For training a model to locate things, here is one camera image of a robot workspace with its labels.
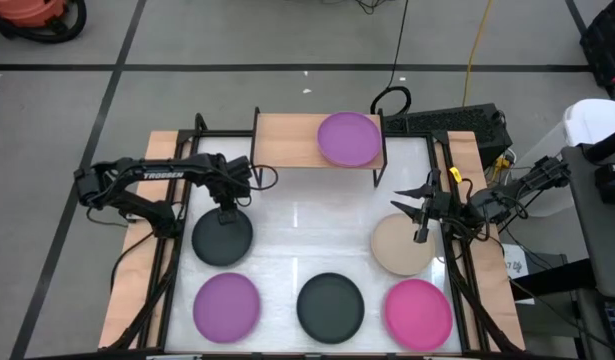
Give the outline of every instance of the wooden shelf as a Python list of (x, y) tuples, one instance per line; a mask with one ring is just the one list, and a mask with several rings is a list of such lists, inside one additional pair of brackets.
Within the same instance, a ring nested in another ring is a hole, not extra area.
[[(254, 125), (253, 163), (290, 168), (343, 168), (329, 162), (318, 150), (318, 127), (329, 114), (257, 114)], [(379, 115), (365, 115), (381, 131)], [(380, 153), (369, 164), (354, 169), (382, 169)]]

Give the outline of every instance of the yellow cable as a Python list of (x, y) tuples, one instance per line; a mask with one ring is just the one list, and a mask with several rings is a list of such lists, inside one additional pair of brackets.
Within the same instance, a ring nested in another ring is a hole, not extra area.
[(465, 90), (463, 91), (463, 107), (467, 104), (467, 100), (469, 99), (469, 81), (471, 80), (471, 63), (474, 60), (474, 54), (476, 54), (476, 48), (478, 47), (478, 43), (480, 42), (480, 36), (483, 33), (483, 29), (485, 28), (485, 22), (487, 22), (487, 16), (489, 16), (489, 9), (491, 8), (491, 4), (494, 0), (489, 0), (487, 2), (487, 7), (485, 8), (485, 13), (483, 14), (483, 19), (480, 20), (480, 26), (478, 27), (478, 33), (476, 34), (476, 40), (474, 41), (474, 47), (471, 48), (471, 55), (469, 55), (469, 63), (467, 64), (467, 74), (465, 75)]

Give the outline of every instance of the purple plate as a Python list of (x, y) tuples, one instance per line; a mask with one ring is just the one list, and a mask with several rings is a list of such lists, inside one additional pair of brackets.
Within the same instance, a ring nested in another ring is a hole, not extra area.
[(240, 274), (209, 279), (194, 301), (194, 323), (207, 340), (233, 343), (249, 334), (260, 316), (256, 286)]
[(368, 164), (380, 152), (381, 141), (376, 124), (359, 113), (332, 114), (318, 128), (318, 149), (338, 166)]

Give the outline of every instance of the wooden board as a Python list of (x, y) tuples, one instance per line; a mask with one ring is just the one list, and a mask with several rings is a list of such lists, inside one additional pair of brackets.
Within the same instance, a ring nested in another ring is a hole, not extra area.
[[(176, 134), (176, 132), (152, 132), (145, 158), (168, 158), (173, 156)], [(480, 156), (474, 134), (469, 132), (450, 132), (449, 140), (454, 165), (460, 170), (464, 178), (469, 178), (473, 181), (473, 191), (485, 188), (486, 181), (480, 164)], [(438, 153), (438, 161), (441, 164), (441, 169), (443, 169), (441, 153)], [(448, 188), (446, 177), (443, 177), (442, 181), (443, 187)], [(465, 183), (459, 186), (463, 200), (467, 186)], [(137, 193), (151, 200), (156, 200), (164, 199), (166, 191), (167, 181), (157, 181), (140, 183)], [(492, 228), (491, 233), (497, 239), (497, 231), (494, 230), (496, 229)], [(133, 245), (145, 234), (149, 233), (149, 231), (149, 225), (145, 222), (130, 225), (125, 236), (123, 249)], [(110, 298), (100, 338), (100, 346), (106, 346), (115, 341), (144, 304), (155, 244), (155, 241), (148, 240), (147, 243), (136, 249), (119, 266), (116, 286)], [(500, 247), (494, 241), (475, 241), (471, 246), (471, 251), (483, 306), (509, 339), (518, 347), (524, 348), (516, 306), (511, 294), (509, 281), (507, 280), (507, 271)], [(470, 321), (470, 319), (473, 319), (473, 313), (471, 313), (466, 303), (464, 303), (463, 307), (468, 309), (466, 319), (468, 321), (469, 342), (472, 348), (476, 349), (478, 347), (476, 328), (473, 320)], [(159, 317), (160, 308), (156, 309), (154, 314), (154, 318)], [(156, 327), (153, 329), (148, 345), (155, 345), (153, 334), (157, 331), (155, 330)]]
[[(259, 114), (254, 164), (292, 168), (339, 168), (318, 150), (318, 127), (329, 114)], [(378, 115), (365, 115), (380, 130)], [(381, 169), (383, 150), (369, 164), (355, 169)]]

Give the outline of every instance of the orange vacuum cleaner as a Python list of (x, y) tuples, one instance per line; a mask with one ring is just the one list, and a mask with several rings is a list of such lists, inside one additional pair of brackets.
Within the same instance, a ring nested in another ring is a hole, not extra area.
[[(72, 4), (77, 7), (77, 17), (69, 27), (63, 19)], [(0, 33), (8, 39), (62, 43), (78, 36), (86, 21), (84, 0), (0, 0)]]

